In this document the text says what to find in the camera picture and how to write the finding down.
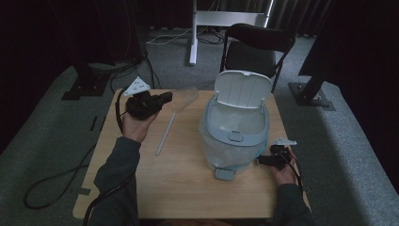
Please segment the clear plastic trash bag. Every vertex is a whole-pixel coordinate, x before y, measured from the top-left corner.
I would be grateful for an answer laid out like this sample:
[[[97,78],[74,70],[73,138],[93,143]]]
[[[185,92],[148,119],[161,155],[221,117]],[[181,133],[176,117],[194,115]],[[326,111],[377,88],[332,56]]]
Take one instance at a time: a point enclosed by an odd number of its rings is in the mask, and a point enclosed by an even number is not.
[[[199,124],[208,166],[212,170],[243,171],[265,149],[268,119],[268,111],[264,106],[208,106]]]

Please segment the person's right hand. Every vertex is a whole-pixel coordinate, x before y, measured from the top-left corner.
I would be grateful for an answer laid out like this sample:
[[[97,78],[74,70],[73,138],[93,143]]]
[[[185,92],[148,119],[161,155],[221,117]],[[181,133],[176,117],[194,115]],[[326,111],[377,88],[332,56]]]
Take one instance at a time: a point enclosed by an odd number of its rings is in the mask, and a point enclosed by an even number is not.
[[[296,184],[296,174],[295,174],[295,161],[296,156],[293,152],[290,152],[291,161],[283,169],[277,169],[271,167],[270,170],[278,186]]]

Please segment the clear plastic cup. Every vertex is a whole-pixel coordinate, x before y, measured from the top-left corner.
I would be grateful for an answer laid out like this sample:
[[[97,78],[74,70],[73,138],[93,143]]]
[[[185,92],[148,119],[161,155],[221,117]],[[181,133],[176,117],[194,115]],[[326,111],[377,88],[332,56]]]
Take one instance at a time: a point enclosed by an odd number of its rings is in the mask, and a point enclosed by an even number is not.
[[[172,91],[171,109],[179,113],[199,98],[199,91],[196,87],[187,87]]]

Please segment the white metal desk frame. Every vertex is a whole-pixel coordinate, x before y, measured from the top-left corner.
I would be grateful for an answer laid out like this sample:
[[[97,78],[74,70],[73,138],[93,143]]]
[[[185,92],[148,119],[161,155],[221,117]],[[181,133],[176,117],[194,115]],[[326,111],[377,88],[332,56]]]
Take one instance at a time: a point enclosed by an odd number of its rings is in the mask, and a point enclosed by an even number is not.
[[[228,27],[233,24],[252,24],[260,27],[267,27],[271,16],[272,7],[275,5],[276,0],[268,0],[265,11],[261,12],[233,12],[233,11],[213,11],[198,10],[198,0],[192,0],[192,35],[191,35],[191,48],[189,64],[195,65],[197,63],[198,54],[198,30],[199,26],[220,26]]]

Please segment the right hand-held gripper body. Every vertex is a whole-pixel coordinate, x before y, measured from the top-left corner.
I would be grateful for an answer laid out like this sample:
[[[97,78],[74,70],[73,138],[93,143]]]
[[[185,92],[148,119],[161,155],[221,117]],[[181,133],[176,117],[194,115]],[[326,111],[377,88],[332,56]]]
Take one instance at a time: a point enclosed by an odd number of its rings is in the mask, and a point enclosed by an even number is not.
[[[287,164],[290,163],[292,156],[290,154],[289,147],[292,145],[296,145],[294,140],[282,137],[272,142],[270,146],[270,153],[274,157],[274,166],[277,169],[282,170]]]

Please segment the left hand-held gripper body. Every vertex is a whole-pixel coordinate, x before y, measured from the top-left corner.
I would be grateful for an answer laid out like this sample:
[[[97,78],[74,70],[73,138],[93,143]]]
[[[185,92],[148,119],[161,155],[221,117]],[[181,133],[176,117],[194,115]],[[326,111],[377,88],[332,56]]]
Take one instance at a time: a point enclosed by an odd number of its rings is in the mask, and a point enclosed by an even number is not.
[[[146,120],[162,109],[164,101],[159,95],[151,95],[150,89],[151,86],[138,76],[122,93],[128,98],[126,112],[133,118]]]

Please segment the black folding chair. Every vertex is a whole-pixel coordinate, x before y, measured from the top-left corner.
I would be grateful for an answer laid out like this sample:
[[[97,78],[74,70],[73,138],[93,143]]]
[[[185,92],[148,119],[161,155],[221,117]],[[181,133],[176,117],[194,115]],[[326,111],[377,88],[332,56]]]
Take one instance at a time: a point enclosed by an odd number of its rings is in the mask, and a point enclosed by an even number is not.
[[[220,72],[249,71],[279,81],[283,61],[295,45],[295,35],[251,24],[233,24],[224,36]]]

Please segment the white and blue trash can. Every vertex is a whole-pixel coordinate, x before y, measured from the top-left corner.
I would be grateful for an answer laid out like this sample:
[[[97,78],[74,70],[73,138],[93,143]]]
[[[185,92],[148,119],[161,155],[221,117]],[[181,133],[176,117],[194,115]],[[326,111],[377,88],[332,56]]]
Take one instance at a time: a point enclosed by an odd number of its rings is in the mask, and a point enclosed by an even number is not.
[[[206,104],[202,116],[210,105],[228,105],[238,108],[264,106],[267,109],[265,101],[271,94],[271,89],[271,80],[262,74],[237,70],[224,71],[215,80],[215,94]],[[211,170],[215,178],[222,181],[232,181],[235,175],[240,173],[232,169]]]

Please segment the black stand base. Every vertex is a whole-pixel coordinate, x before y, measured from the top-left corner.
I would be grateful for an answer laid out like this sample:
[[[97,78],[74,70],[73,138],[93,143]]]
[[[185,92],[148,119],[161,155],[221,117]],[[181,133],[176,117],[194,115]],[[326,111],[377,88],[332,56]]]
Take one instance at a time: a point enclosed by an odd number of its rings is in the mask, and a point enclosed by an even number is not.
[[[74,65],[77,72],[71,89],[65,91],[62,100],[79,100],[83,96],[102,96],[111,73],[90,67],[87,63]]]
[[[334,111],[335,106],[322,91],[322,85],[327,81],[327,73],[322,62],[313,56],[307,56],[301,66],[298,76],[307,76],[307,82],[290,82],[289,88],[295,97],[297,105],[321,106],[325,111]]]

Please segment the white straw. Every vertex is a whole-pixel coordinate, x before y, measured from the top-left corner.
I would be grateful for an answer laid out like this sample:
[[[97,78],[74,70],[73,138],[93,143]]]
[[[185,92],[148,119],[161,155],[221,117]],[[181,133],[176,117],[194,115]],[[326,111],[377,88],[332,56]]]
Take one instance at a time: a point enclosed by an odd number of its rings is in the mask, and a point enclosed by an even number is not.
[[[163,137],[161,138],[161,141],[160,141],[160,143],[159,143],[159,146],[158,146],[158,148],[157,148],[157,150],[156,150],[156,152],[155,152],[155,156],[159,156],[160,153],[162,152],[163,147],[164,147],[164,145],[165,145],[165,142],[166,142],[166,140],[167,140],[167,137],[168,137],[168,133],[169,133],[169,131],[170,131],[170,128],[171,128],[172,124],[173,124],[174,121],[175,121],[176,115],[177,115],[177,113],[172,113],[172,115],[171,115],[171,117],[170,117],[170,119],[169,119],[169,122],[168,122],[168,126],[167,126],[167,128],[166,128],[166,130],[165,130],[165,133],[164,133]]]

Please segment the person's left hand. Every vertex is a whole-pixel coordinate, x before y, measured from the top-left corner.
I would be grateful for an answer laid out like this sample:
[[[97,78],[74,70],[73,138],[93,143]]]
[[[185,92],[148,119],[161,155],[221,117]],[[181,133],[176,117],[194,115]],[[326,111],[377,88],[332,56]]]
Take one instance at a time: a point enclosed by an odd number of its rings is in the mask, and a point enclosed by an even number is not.
[[[143,142],[146,138],[152,122],[157,118],[158,114],[155,113],[148,117],[146,120],[141,121],[130,114],[122,116],[122,135],[136,142]]]

